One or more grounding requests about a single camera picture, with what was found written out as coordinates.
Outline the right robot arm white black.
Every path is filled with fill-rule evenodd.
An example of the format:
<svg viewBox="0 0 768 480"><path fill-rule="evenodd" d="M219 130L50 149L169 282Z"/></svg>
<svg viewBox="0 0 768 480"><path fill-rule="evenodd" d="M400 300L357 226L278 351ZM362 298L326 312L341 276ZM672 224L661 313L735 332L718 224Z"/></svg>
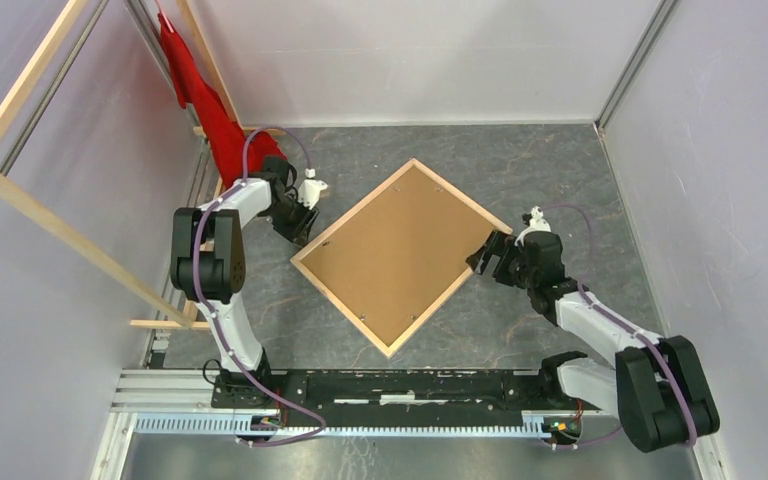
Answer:
<svg viewBox="0 0 768 480"><path fill-rule="evenodd" d="M573 399L611 414L631 443L649 453L721 429L721 417L694 344L622 317L569 276L559 235L493 231L466 259L476 274L524 290L532 309L599 355L572 351L542 361L537 392L551 408Z"/></svg>

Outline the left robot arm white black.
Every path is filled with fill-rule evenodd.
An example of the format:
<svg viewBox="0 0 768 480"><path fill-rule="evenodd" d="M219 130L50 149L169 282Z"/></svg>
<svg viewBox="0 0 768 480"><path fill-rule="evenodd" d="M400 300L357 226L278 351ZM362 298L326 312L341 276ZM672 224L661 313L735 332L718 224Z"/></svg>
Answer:
<svg viewBox="0 0 768 480"><path fill-rule="evenodd" d="M272 399L274 381L242 299L247 274L243 229L254 219L267 218L278 235L303 247L327 187L314 168L298 172L286 160L268 156L261 171L233 181L211 202L173 215L171 282L207 320L223 376L237 379L235 392L250 407Z"/></svg>

